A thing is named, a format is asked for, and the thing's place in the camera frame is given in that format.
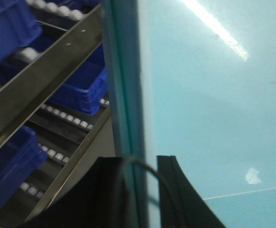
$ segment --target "white roller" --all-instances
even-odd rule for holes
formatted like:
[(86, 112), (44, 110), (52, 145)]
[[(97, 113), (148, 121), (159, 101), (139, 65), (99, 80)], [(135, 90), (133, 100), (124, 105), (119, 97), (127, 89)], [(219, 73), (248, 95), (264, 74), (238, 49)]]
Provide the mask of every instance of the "white roller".
[(48, 147), (46, 146), (41, 146), (41, 148), (43, 149), (43, 151), (47, 152), (48, 151)]
[(30, 195), (35, 196), (38, 190), (35, 187), (30, 187), (27, 191)]
[(72, 10), (69, 14), (69, 17), (73, 20), (81, 20), (83, 16), (84, 14), (77, 9)]
[(88, 123), (86, 121), (82, 121), (80, 123), (80, 126), (83, 127), (83, 128), (86, 128), (88, 126)]
[(63, 163), (69, 162), (69, 158), (68, 158), (68, 157), (63, 158), (62, 162), (63, 162)]
[(39, 191), (35, 196), (36, 196), (36, 198), (41, 199), (43, 195), (44, 195), (44, 193)]
[(100, 104), (101, 104), (101, 105), (104, 105), (104, 104), (105, 104), (105, 100), (104, 100), (103, 98), (100, 100)]
[(66, 117), (66, 119), (71, 122), (71, 121), (73, 121), (74, 117), (72, 115), (68, 115)]
[(70, 9), (67, 6), (60, 6), (57, 9), (57, 14), (63, 17), (68, 17), (70, 15)]
[(64, 112), (61, 112), (61, 113), (59, 114), (59, 116), (60, 116), (61, 118), (65, 119), (65, 118), (66, 118), (66, 116), (67, 116), (67, 114), (66, 114), (66, 113), (64, 113)]
[(54, 114), (54, 115), (59, 115), (60, 114), (60, 110), (58, 110), (58, 109), (54, 109), (53, 111), (52, 111), (52, 113)]
[(89, 124), (88, 127), (87, 127), (87, 129), (88, 129), (88, 130), (91, 130), (93, 127), (94, 127), (94, 126), (93, 126), (92, 124)]
[(27, 191), (29, 189), (30, 185), (26, 182), (23, 182), (21, 185), (20, 185), (20, 189), (22, 189), (23, 191)]
[(74, 118), (74, 120), (72, 121), (75, 125), (79, 125), (81, 120), (78, 118)]
[(56, 155), (57, 152), (55, 152), (54, 150), (50, 149), (47, 154), (50, 158), (54, 157)]
[(61, 160), (63, 160), (64, 155), (62, 155), (61, 153), (57, 153), (57, 154), (55, 155), (55, 158), (58, 159), (59, 161), (61, 161)]
[(43, 9), (46, 6), (46, 2), (43, 0), (35, 0), (32, 5), (35, 8)]
[(31, 6), (34, 3), (34, 0), (26, 0), (26, 3)]
[(39, 53), (35, 49), (27, 47), (21, 50), (15, 56), (16, 58), (24, 61), (25, 63), (31, 63), (34, 59), (36, 59), (39, 56)]
[(44, 7), (44, 10), (50, 13), (56, 13), (57, 9), (58, 9), (58, 6), (54, 2), (49, 2)]
[(46, 108), (46, 110), (48, 111), (48, 112), (52, 112), (53, 111), (53, 107), (51, 107), (51, 106), (47, 106), (47, 108)]

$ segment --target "white spot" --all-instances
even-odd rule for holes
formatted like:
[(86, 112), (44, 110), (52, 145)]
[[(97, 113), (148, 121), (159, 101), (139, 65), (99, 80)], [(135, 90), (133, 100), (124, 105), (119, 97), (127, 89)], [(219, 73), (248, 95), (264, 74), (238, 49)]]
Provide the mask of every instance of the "white spot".
[(258, 175), (259, 175), (258, 170), (254, 169), (254, 168), (250, 168), (246, 174), (246, 181), (249, 184), (259, 184), (259, 183), (261, 183), (261, 179), (259, 178)]

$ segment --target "black object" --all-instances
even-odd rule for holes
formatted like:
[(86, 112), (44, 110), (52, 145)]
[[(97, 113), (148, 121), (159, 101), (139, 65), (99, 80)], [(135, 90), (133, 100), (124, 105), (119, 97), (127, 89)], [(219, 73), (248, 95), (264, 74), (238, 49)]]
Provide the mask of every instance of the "black object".
[[(63, 198), (20, 228), (132, 227), (130, 194), (126, 190), (123, 174), (120, 174), (122, 163), (122, 158), (98, 158)], [(121, 187), (116, 193), (116, 179), (120, 175)]]
[(157, 161), (158, 172), (168, 183), (179, 209), (177, 218), (171, 200), (160, 184), (162, 228), (177, 227), (177, 220), (182, 228), (225, 228), (187, 180), (175, 156), (158, 156)]

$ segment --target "stainless steel frame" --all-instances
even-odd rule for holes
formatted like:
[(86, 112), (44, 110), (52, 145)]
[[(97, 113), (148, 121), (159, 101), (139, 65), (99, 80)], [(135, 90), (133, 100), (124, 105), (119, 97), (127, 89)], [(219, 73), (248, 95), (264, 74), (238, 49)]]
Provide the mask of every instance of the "stainless steel frame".
[(101, 6), (98, 5), (0, 89), (0, 147), (101, 42)]

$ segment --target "blue crate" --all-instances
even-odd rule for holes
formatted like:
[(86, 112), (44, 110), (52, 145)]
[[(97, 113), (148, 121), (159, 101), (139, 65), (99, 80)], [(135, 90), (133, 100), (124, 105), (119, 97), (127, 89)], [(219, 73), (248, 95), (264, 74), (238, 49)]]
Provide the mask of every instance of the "blue crate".
[(21, 183), (47, 158), (35, 132), (21, 127), (0, 149), (0, 209)]
[(49, 101), (94, 115), (99, 110), (100, 100), (107, 90), (107, 72), (101, 45), (49, 98)]
[[(39, 37), (31, 43), (30, 47), (41, 52), (52, 43), (53, 41), (48, 38)], [(7, 83), (19, 71), (18, 67), (2, 62), (0, 64), (0, 84)], [(99, 110), (100, 100), (107, 90), (107, 73), (101, 45), (49, 98), (49, 101), (87, 115), (94, 115)]]
[(41, 27), (25, 0), (0, 0), (0, 61), (40, 33)]

